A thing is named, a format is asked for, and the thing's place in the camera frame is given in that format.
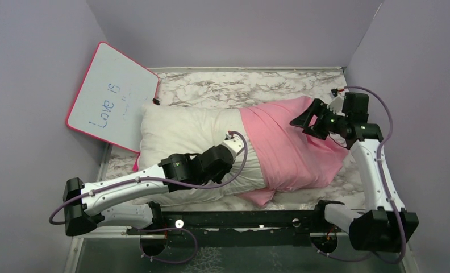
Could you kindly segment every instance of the pillow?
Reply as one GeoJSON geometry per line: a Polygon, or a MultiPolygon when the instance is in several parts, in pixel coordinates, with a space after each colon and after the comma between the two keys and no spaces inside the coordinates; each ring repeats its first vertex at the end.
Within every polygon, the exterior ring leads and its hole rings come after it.
{"type": "MultiPolygon", "coordinates": [[[[289,125],[311,102],[310,97],[302,96],[241,109],[144,105],[140,169],[170,154],[202,153],[219,145],[229,130],[244,134],[249,154],[239,177],[224,187],[146,196],[134,203],[155,201],[163,206],[181,205],[240,194],[264,206],[276,191],[328,186],[341,169],[348,150],[330,138],[317,139],[289,125]]],[[[242,161],[240,155],[222,181],[235,174],[242,161]]]]}
{"type": "MultiPolygon", "coordinates": [[[[242,133],[248,146],[247,162],[241,174],[234,181],[217,189],[191,189],[149,195],[138,198],[133,203],[141,205],[155,201],[162,206],[169,206],[215,201],[224,195],[236,195],[266,187],[259,159],[248,139],[238,109],[144,105],[141,124],[143,139],[138,159],[139,169],[146,169],[157,164],[171,154],[202,153],[212,146],[219,145],[229,130],[242,133]]],[[[242,162],[243,154],[240,154],[236,158],[231,172],[226,174],[222,181],[227,181],[235,174],[242,162]]]]}

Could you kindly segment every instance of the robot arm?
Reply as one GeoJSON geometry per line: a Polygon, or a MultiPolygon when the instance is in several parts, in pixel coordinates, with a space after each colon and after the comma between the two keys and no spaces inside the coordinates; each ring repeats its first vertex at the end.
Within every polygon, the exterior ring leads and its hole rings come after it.
{"type": "Polygon", "coordinates": [[[153,205],[134,206],[125,202],[141,196],[203,188],[210,180],[220,184],[244,147],[242,139],[227,135],[220,145],[202,154],[173,154],[127,176],[93,183],[70,179],[66,182],[63,201],[82,197],[64,206],[66,235],[82,235],[107,225],[146,228],[153,224],[153,219],[158,219],[159,210],[154,212],[153,205]]]}
{"type": "Polygon", "coordinates": [[[364,186],[366,213],[359,214],[334,201],[321,201],[316,210],[323,213],[326,222],[349,234],[354,249],[400,252],[405,243],[400,233],[404,231],[407,242],[419,222],[415,213],[406,211],[397,195],[385,161],[379,126],[367,121],[369,97],[352,92],[341,96],[337,89],[332,93],[335,98],[329,105],[315,99],[290,124],[316,138],[326,139],[335,133],[345,139],[345,148],[351,151],[364,186]]]}

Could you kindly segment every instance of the pink pillowcase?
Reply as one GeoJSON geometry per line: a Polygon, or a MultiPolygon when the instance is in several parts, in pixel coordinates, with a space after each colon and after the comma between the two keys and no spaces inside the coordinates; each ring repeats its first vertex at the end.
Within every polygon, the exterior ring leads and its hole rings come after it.
{"type": "Polygon", "coordinates": [[[289,125],[312,100],[303,96],[240,109],[267,185],[265,189],[241,194],[242,198],[264,206],[276,191],[326,187],[342,168],[347,149],[330,138],[314,138],[289,125]]]}

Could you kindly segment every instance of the purple wall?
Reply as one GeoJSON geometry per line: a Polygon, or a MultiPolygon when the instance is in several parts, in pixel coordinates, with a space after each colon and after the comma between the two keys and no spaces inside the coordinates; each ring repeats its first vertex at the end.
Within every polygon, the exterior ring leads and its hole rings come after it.
{"type": "Polygon", "coordinates": [[[148,67],[349,63],[382,0],[87,0],[107,40],[148,67]]]}
{"type": "Polygon", "coordinates": [[[71,240],[47,219],[102,153],[64,119],[104,38],[82,0],[0,0],[0,272],[63,271],[71,240]]]}
{"type": "MultiPolygon", "coordinates": [[[[421,272],[450,272],[450,1],[386,0],[345,72],[393,113],[387,164],[419,216],[421,272]]],[[[371,120],[385,123],[378,104],[371,120]]]]}

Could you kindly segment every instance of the marble-patterned mat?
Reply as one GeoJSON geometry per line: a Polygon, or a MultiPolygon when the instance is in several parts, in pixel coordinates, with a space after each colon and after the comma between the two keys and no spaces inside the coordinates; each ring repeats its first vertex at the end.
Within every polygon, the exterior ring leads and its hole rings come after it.
{"type": "MultiPolygon", "coordinates": [[[[295,72],[159,73],[158,98],[164,105],[236,108],[263,102],[310,96],[330,102],[330,89],[345,86],[340,70],[295,72]]],[[[136,155],[113,147],[105,179],[132,173],[136,155]]],[[[342,201],[351,209],[364,208],[364,190],[353,158],[325,188],[277,193],[264,208],[236,196],[218,201],[170,206],[164,210],[283,210],[313,209],[319,200],[342,201]]]]}

